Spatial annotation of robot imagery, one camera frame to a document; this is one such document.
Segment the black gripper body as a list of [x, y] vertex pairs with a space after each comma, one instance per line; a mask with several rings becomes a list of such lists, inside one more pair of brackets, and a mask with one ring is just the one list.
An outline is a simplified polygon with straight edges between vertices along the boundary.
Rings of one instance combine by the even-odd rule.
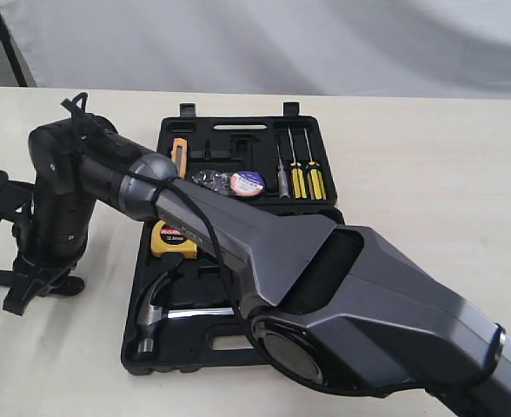
[[84, 290], [84, 280], [70, 273], [75, 258], [26, 256], [19, 252], [13, 261], [10, 289], [3, 300], [3, 310], [22, 316], [36, 297], [60, 295], [71, 297]]

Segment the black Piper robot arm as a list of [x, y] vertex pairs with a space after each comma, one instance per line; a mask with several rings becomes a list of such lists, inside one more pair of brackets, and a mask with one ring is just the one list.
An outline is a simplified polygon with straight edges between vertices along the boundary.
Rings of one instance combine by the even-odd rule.
[[511, 416], [511, 337], [370, 227], [278, 216], [183, 180], [166, 156], [91, 114], [30, 132], [34, 237], [47, 255], [82, 250], [77, 204], [160, 219], [231, 276], [252, 345], [291, 380], [326, 394], [422, 389], [459, 416]]

